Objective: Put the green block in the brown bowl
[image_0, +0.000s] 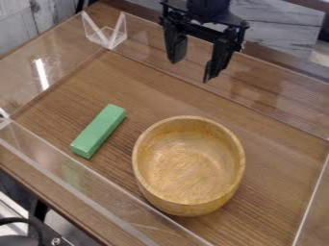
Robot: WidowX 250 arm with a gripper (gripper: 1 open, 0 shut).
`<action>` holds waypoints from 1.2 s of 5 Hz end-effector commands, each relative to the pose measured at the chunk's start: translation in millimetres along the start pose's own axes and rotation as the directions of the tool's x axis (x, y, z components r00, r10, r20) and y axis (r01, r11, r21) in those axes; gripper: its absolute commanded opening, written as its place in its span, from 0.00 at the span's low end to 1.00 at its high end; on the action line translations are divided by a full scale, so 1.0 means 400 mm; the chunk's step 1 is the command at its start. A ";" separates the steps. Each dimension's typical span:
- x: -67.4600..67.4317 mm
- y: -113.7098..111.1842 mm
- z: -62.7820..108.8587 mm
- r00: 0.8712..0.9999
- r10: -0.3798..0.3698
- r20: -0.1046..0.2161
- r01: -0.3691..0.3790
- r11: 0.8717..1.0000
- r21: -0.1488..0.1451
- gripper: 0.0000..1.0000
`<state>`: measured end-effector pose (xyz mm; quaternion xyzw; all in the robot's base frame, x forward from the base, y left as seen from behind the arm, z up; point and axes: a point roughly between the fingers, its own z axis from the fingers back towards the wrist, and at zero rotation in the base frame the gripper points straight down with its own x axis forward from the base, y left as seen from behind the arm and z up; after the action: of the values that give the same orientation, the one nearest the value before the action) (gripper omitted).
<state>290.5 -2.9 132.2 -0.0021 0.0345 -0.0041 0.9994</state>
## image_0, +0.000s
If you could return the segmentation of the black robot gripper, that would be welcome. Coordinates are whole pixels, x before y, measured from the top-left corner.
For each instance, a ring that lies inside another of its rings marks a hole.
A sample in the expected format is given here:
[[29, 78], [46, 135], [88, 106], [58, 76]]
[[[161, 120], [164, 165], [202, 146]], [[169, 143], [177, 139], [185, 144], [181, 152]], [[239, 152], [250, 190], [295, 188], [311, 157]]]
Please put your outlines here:
[[248, 23], [230, 12], [230, 3], [231, 0], [160, 0], [160, 25], [169, 62], [177, 63], [184, 58], [185, 35], [214, 41], [203, 83], [227, 67], [235, 52], [234, 42], [244, 40]]

